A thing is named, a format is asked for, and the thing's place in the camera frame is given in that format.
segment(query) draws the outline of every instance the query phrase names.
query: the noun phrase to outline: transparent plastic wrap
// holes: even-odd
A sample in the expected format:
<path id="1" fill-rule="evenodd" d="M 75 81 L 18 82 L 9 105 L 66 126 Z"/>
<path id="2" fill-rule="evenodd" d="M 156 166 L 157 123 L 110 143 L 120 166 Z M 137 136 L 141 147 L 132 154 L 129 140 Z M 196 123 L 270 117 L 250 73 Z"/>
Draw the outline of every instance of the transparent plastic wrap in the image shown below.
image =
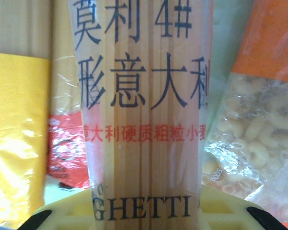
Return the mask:
<path id="1" fill-rule="evenodd" d="M 205 185 L 288 222 L 288 0 L 256 2 L 205 150 Z"/>
<path id="2" fill-rule="evenodd" d="M 215 0 L 207 132 L 235 63 L 254 0 Z"/>
<path id="3" fill-rule="evenodd" d="M 0 226 L 44 205 L 51 1 L 0 0 Z"/>
<path id="4" fill-rule="evenodd" d="M 69 3 L 96 229 L 197 229 L 212 1 Z"/>
<path id="5" fill-rule="evenodd" d="M 68 0 L 54 1 L 53 9 L 48 174 L 66 185 L 89 188 Z"/>

